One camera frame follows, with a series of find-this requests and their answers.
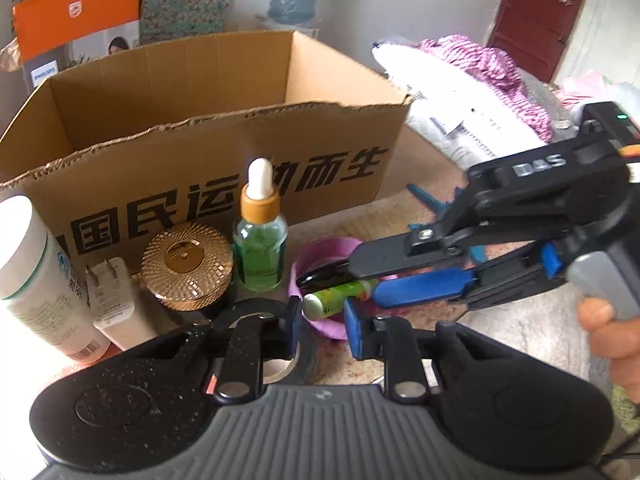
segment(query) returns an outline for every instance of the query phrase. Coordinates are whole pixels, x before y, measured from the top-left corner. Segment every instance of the cardboard box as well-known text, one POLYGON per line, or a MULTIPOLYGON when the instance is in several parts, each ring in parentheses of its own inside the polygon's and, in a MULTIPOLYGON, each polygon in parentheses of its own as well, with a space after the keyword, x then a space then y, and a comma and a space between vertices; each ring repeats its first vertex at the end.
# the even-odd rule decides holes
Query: cardboard box
POLYGON ((290 223, 370 202, 410 99, 297 32, 214 34, 65 70, 0 140, 0 199, 26 194, 78 265, 185 220, 229 234, 256 157, 290 223))
POLYGON ((14 27, 29 92, 45 79, 140 44, 140 0, 25 0, 14 27))

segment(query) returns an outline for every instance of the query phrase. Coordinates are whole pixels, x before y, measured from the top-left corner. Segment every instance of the white power adapter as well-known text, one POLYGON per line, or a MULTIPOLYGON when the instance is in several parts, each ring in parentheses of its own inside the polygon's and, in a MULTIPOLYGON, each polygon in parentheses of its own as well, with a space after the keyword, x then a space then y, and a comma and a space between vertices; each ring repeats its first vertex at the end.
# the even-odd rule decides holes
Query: white power adapter
POLYGON ((161 335, 146 314, 140 290, 122 258, 87 267, 86 274, 94 326, 120 349, 161 335))

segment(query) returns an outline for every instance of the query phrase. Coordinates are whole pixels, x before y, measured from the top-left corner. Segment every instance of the finger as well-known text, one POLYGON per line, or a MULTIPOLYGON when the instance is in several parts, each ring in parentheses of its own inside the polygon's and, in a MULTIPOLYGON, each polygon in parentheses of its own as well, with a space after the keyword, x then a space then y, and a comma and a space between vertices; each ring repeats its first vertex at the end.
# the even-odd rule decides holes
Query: finger
POLYGON ((640 354, 640 318, 611 321, 589 336, 591 353, 610 359, 640 354))
POLYGON ((625 386, 625 391, 632 403, 637 404, 640 402, 640 384, 628 384, 625 386))
POLYGON ((609 366, 611 380, 620 386, 640 384, 640 355, 613 359, 609 366))
POLYGON ((600 298, 586 298, 578 305, 578 323, 587 332, 602 328, 615 317, 615 309, 600 298))

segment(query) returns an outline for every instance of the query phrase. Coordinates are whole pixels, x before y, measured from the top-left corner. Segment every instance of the shield logo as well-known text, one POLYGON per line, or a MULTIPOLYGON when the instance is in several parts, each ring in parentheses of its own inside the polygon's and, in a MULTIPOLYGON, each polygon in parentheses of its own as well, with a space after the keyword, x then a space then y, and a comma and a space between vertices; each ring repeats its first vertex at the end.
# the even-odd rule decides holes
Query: shield logo
POLYGON ((73 2, 69 4, 69 16, 72 18, 77 18, 80 16, 82 12, 82 2, 73 2))

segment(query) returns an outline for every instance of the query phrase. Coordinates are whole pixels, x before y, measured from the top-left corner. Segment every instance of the door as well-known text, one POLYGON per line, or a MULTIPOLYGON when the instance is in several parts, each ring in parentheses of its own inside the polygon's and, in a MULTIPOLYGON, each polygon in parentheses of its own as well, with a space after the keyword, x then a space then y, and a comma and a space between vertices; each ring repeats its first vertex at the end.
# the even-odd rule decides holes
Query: door
POLYGON ((502 0, 489 40, 538 79, 551 81, 583 0, 502 0))

